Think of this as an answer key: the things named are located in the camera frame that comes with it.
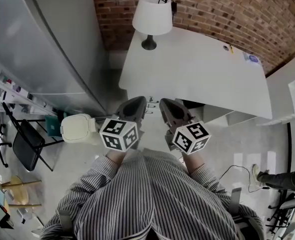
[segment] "black pants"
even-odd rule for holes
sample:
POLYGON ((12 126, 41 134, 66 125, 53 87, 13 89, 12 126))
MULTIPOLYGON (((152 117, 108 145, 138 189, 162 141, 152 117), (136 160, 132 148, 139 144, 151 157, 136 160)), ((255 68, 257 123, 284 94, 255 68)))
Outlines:
POLYGON ((274 189, 295 191, 295 172, 280 174, 260 172, 257 180, 274 189))

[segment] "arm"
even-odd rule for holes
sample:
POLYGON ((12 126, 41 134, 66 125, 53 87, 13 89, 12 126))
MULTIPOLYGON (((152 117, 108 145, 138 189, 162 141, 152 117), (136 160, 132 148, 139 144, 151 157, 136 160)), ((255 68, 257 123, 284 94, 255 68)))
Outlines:
POLYGON ((199 152, 195 152, 189 155, 183 154, 183 159, 186 168, 193 180, 215 194, 226 195, 225 188, 212 174, 211 170, 205 165, 199 152))
MULTIPOLYGON (((110 150, 106 156, 96 159, 91 169, 81 176, 66 192, 58 203, 57 210, 69 211, 74 225, 75 219, 95 191, 108 184, 116 175, 126 153, 110 150)), ((62 231, 58 213, 44 226, 41 239, 58 239, 62 231)))

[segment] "sticker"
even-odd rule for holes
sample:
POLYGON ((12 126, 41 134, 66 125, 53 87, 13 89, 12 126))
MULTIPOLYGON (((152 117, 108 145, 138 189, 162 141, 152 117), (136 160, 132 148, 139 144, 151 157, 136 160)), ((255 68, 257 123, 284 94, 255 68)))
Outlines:
POLYGON ((251 54, 248 54, 248 53, 246 53, 244 51, 243 51, 243 56, 244 56, 244 59, 245 59, 246 62, 262 66, 261 61, 259 60, 258 57, 254 56, 254 55, 251 55, 251 54))

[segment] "refrigerator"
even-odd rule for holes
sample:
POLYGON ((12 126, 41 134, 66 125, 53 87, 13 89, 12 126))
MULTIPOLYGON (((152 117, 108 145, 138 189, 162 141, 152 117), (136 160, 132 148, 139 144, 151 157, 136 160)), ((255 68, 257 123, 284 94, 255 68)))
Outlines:
POLYGON ((33 96, 106 115, 107 66, 93 0, 0 0, 0 69, 33 96))

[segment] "shoe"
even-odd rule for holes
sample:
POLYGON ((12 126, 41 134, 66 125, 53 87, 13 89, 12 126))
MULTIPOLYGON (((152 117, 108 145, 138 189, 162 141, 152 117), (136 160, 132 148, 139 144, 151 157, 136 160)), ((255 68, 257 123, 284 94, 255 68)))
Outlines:
POLYGON ((261 186, 261 182, 258 181, 258 175, 260 173, 260 167, 255 163, 252 165, 252 175, 253 175, 253 178, 254 178, 254 182, 257 186, 261 186))

